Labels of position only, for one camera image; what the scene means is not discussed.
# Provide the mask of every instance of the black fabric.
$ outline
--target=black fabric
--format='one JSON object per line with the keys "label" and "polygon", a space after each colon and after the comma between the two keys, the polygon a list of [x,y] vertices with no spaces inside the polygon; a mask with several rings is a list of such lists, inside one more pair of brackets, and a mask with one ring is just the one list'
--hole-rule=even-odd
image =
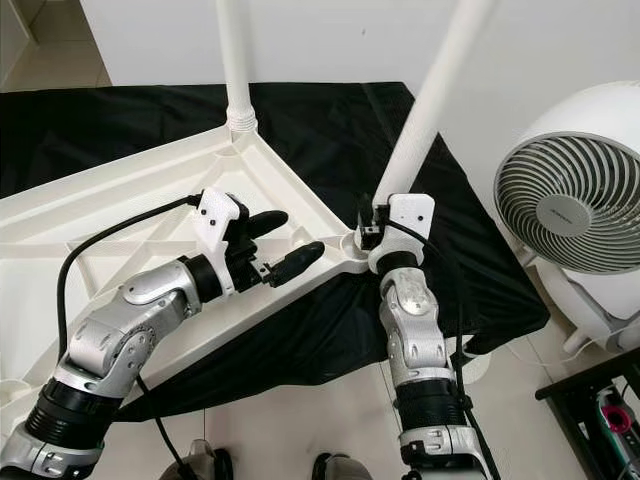
{"label": "black fabric", "polygon": [[[413,98],[400,83],[257,84],[251,94],[265,140],[342,221],[373,194]],[[2,95],[0,194],[10,195],[221,125],[223,86],[117,87]],[[484,353],[541,328],[548,312],[466,176],[438,136],[414,185],[436,200],[431,238],[470,299],[467,350]],[[425,262],[455,329],[452,277]],[[172,415],[280,384],[319,384],[386,357],[378,280],[340,275],[153,389]],[[150,418],[133,402],[121,420]]]}

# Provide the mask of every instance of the white tube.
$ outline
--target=white tube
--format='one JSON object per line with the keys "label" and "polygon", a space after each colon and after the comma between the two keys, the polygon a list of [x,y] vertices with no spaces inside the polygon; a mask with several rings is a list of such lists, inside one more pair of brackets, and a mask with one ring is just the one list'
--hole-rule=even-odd
{"label": "white tube", "polygon": [[227,126],[232,132],[251,132],[258,125],[249,97],[249,80],[243,49],[242,22],[237,0],[217,0],[222,64],[227,84]]}
{"label": "white tube", "polygon": [[438,120],[460,67],[496,0],[460,0],[433,66],[411,108],[373,197],[374,208],[394,193],[408,193],[438,133]]}

